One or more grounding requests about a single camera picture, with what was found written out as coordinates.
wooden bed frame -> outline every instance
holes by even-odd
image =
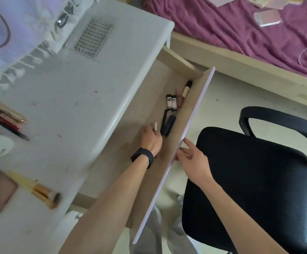
[[[119,0],[131,4],[132,0]],[[307,105],[307,77],[240,53],[173,32],[170,48],[184,59],[203,65]]]

forearm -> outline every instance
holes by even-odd
[[[213,179],[203,184],[201,189],[239,254],[287,254]]]
[[[82,216],[59,254],[111,254],[148,165],[148,158],[140,155]]]

gray pants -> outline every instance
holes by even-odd
[[[160,211],[154,206],[138,242],[130,241],[130,254],[163,254],[161,224]],[[172,254],[201,254],[198,242],[184,232],[181,212],[168,232],[167,243]]]

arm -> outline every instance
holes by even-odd
[[[156,156],[162,146],[159,131],[147,127],[141,147]],[[111,254],[136,198],[149,159],[140,155],[82,216],[59,254]]]
[[[240,254],[287,254],[212,177],[208,158],[188,139],[189,149],[177,151],[188,178],[205,193]]]

purple bedsheet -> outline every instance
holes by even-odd
[[[260,28],[246,0],[215,7],[208,0],[147,0],[144,9],[175,23],[174,30],[307,76],[307,1],[280,10],[283,22]]]

